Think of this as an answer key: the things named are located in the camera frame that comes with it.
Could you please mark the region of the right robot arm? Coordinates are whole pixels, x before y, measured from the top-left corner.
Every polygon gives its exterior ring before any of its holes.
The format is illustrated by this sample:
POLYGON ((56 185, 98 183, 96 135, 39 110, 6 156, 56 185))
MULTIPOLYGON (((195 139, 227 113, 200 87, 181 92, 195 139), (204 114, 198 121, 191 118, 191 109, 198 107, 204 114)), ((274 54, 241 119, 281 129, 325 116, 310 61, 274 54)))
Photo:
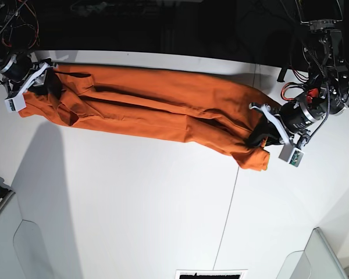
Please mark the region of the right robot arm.
POLYGON ((34 60, 40 45, 40 24, 31 1, 0 1, 0 85, 8 97, 27 91, 53 95, 63 90, 50 58, 34 60))

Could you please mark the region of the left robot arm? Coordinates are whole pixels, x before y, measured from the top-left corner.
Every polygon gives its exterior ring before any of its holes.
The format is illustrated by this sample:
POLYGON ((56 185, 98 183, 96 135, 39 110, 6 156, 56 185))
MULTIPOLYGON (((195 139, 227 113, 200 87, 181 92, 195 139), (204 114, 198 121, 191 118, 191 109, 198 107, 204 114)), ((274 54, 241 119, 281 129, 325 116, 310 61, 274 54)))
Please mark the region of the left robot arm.
POLYGON ((251 103, 262 117, 246 140, 249 147, 290 145, 302 148, 314 136, 309 127, 323 126, 330 115, 349 108, 348 63, 344 50, 343 5, 340 1, 295 1, 295 13, 282 8, 294 23, 288 61, 277 82, 284 83, 281 107, 251 103), (296 81, 285 83, 291 70, 296 81))

